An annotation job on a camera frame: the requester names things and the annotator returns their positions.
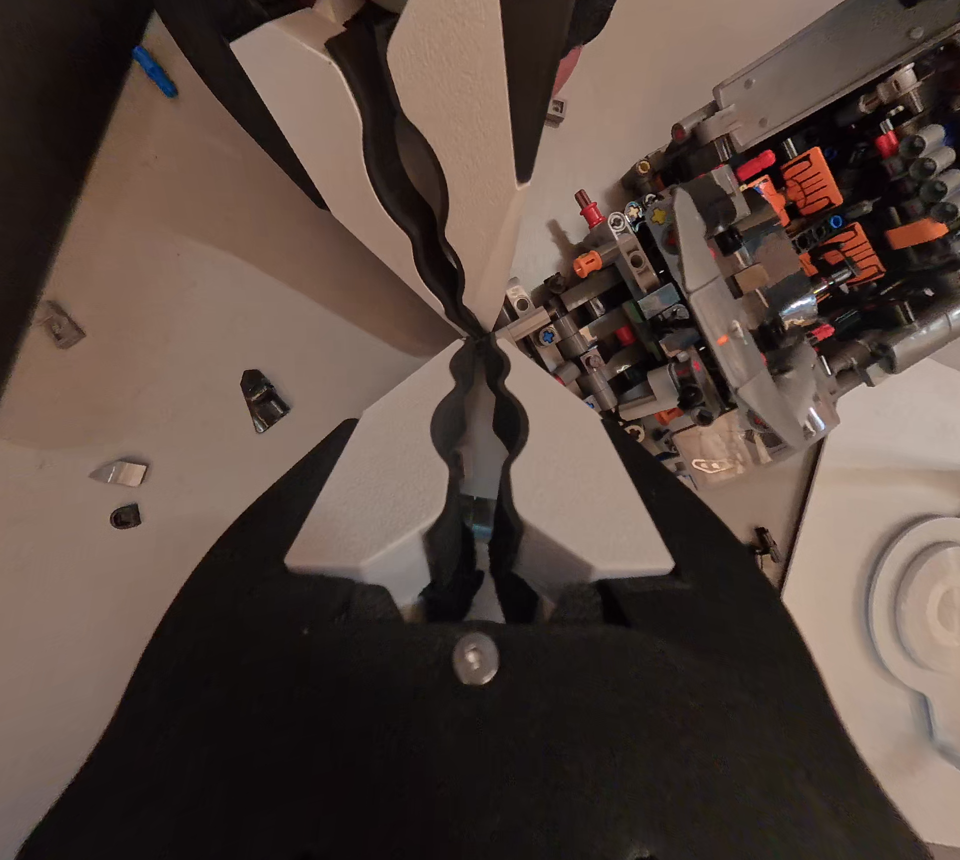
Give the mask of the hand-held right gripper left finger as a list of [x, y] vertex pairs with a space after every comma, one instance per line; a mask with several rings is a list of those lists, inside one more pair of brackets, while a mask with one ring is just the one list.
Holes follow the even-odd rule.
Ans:
[[451, 343], [368, 407], [285, 565], [384, 587], [430, 622], [459, 622], [482, 585], [463, 519], [460, 444], [482, 344]]

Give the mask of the blue lego pin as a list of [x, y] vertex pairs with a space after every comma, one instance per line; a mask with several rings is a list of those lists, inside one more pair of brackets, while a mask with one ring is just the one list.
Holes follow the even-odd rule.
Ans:
[[169, 74], [162, 65], [151, 55], [149, 50], [143, 46], [137, 45], [131, 51], [133, 61], [138, 65], [142, 72], [165, 98], [174, 99], [179, 96], [179, 91]]

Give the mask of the small grey lego piece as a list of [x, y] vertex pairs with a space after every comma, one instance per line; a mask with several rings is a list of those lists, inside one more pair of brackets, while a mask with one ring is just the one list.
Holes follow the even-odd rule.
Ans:
[[33, 315], [33, 325], [42, 330], [58, 350], [69, 350], [82, 342], [87, 333], [56, 301], [42, 299]]

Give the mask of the grey black lego car model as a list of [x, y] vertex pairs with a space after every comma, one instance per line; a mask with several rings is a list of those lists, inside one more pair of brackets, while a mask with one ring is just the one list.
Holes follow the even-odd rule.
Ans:
[[695, 488], [798, 454], [958, 337], [958, 0], [846, 0], [576, 194], [497, 326]]

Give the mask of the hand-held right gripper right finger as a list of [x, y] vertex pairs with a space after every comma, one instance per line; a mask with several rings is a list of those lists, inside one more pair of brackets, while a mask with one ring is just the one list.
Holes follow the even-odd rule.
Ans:
[[577, 585], [674, 570], [595, 410], [506, 339], [489, 341], [489, 395], [489, 576], [506, 622]]

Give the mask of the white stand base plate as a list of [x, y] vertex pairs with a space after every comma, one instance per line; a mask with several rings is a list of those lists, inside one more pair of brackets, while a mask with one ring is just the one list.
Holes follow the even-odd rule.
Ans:
[[841, 401], [783, 590], [861, 757], [920, 837], [958, 849], [958, 370]]

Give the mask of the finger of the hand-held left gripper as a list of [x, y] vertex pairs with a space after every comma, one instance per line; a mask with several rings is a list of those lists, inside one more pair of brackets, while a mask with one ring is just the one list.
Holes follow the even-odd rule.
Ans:
[[399, 107], [378, 50], [381, 13], [318, 0], [230, 48], [330, 214], [466, 336], [474, 316], [438, 219], [405, 169]]
[[516, 176], [500, 0], [408, 0], [387, 62], [402, 112], [446, 182], [445, 238], [461, 264], [463, 304], [490, 331], [528, 191]]

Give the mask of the grey lego tile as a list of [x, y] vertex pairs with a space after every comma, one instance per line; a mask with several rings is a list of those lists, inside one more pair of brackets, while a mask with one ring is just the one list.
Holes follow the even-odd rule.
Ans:
[[138, 488], [147, 479], [150, 464], [137, 459], [116, 458], [94, 468], [88, 477], [91, 481], [125, 488]]

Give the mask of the black lego wedge piece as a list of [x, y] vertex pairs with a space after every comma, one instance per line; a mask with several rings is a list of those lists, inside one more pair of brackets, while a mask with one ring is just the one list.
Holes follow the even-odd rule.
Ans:
[[285, 416], [289, 415], [291, 407], [261, 370], [244, 370], [241, 375], [240, 387], [250, 420], [257, 434], [268, 432]]

